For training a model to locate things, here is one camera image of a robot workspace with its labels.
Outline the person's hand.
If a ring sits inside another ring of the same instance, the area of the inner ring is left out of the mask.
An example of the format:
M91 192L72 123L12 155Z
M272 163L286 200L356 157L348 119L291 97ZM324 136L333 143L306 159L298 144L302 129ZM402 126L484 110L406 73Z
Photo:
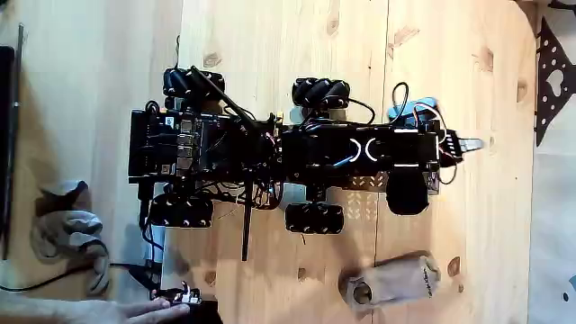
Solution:
M169 323L190 313L188 305L172 305L169 301L162 298L154 301L121 305L119 310L119 323L122 324Z

